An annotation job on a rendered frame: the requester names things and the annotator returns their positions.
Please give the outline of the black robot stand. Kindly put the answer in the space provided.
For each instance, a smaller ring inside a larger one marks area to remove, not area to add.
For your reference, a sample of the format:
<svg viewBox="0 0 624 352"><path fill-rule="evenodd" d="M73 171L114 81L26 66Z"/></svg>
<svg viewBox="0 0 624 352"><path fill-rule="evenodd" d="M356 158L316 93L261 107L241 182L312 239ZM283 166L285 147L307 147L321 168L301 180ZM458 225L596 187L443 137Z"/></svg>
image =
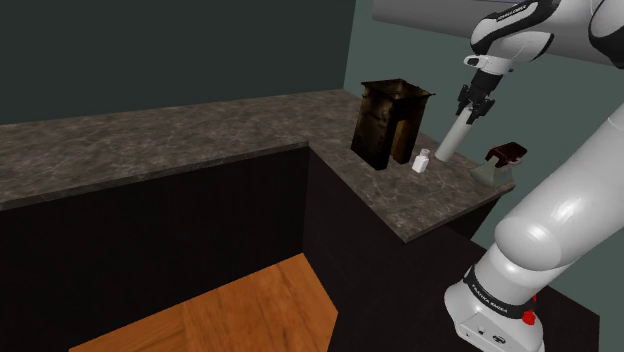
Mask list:
<svg viewBox="0 0 624 352"><path fill-rule="evenodd" d="M486 250L443 227L390 255L344 307L328 352L481 352L461 339L444 305ZM558 291L537 294L545 352L599 352L600 317Z"/></svg>

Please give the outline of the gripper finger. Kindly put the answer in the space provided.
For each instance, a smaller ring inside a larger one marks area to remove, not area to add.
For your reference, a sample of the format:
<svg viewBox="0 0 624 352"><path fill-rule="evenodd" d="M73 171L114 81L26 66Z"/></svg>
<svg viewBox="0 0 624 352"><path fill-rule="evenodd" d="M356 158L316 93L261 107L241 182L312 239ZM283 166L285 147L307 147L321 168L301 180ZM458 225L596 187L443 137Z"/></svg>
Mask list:
<svg viewBox="0 0 624 352"><path fill-rule="evenodd" d="M471 105L470 115L468 117L468 123L474 123L479 117L485 116L491 107L494 105L495 100L489 98L483 98Z"/></svg>
<svg viewBox="0 0 624 352"><path fill-rule="evenodd" d="M462 111L470 104L471 99L471 87L469 85L464 84L462 89L458 95L458 108L456 111L456 115L459 116Z"/></svg>

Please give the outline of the dark brown arched box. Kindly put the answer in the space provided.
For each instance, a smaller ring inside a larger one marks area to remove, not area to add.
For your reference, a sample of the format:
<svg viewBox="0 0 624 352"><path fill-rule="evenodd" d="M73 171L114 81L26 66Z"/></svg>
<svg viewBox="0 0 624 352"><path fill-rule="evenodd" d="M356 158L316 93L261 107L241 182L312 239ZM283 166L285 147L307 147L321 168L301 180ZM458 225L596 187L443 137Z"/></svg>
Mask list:
<svg viewBox="0 0 624 352"><path fill-rule="evenodd" d="M434 96L403 79L363 82L351 150L375 170L390 158L409 162L428 99Z"/></svg>

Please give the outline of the white cylinder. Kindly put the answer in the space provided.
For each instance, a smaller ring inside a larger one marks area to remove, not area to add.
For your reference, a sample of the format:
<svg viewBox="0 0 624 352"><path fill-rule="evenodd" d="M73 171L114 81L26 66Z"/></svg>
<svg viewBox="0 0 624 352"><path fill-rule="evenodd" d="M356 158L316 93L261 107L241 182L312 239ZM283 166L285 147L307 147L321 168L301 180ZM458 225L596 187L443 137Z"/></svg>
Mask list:
<svg viewBox="0 0 624 352"><path fill-rule="evenodd" d="M457 117L456 121L434 154L438 160L447 162L454 155L456 149L472 128L472 125L468 124L468 119L471 113L472 108L466 107Z"/></svg>

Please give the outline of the small white bottle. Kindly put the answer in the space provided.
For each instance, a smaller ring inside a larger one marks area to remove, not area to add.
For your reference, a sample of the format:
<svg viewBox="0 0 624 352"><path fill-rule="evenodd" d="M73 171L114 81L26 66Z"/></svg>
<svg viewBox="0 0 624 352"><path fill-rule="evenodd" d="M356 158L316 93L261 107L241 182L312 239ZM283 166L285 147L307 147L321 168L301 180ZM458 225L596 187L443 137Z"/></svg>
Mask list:
<svg viewBox="0 0 624 352"><path fill-rule="evenodd" d="M414 159L414 162L412 164L412 170L417 173L423 173L426 170L427 165L430 161L429 155L430 155L430 150L426 148L422 148L419 154Z"/></svg>

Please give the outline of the grey stand with red top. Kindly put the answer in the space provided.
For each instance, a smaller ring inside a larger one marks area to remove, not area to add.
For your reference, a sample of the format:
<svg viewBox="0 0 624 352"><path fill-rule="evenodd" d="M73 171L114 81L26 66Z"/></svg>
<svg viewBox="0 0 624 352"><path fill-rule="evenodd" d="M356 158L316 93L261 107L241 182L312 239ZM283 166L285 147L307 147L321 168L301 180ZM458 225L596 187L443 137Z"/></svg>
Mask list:
<svg viewBox="0 0 624 352"><path fill-rule="evenodd" d="M480 184L497 188L513 181L512 168L522 162L527 149L516 142L492 147L485 163L470 169L470 175Z"/></svg>

